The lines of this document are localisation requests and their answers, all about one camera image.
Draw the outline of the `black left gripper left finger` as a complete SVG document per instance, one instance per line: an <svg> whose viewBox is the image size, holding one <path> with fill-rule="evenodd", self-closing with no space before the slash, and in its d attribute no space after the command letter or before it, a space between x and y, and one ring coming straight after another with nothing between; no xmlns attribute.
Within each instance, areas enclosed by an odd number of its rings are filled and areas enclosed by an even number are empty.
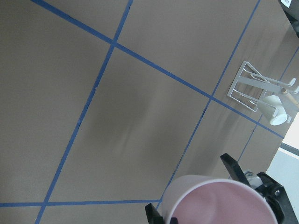
<svg viewBox="0 0 299 224"><path fill-rule="evenodd" d="M159 214L159 212L155 209L152 203L149 203L145 206L145 212L147 221L149 224L165 224L163 217Z"/></svg>

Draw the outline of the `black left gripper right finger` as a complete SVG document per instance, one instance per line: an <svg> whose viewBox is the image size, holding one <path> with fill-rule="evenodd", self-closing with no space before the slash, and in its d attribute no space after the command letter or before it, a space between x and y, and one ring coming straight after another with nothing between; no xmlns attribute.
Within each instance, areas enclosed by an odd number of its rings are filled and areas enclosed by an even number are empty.
<svg viewBox="0 0 299 224"><path fill-rule="evenodd" d="M255 174L250 170L243 171L239 163L227 153L220 158L233 180L251 187L266 200L279 224L292 223L292 205L283 185L265 172Z"/></svg>

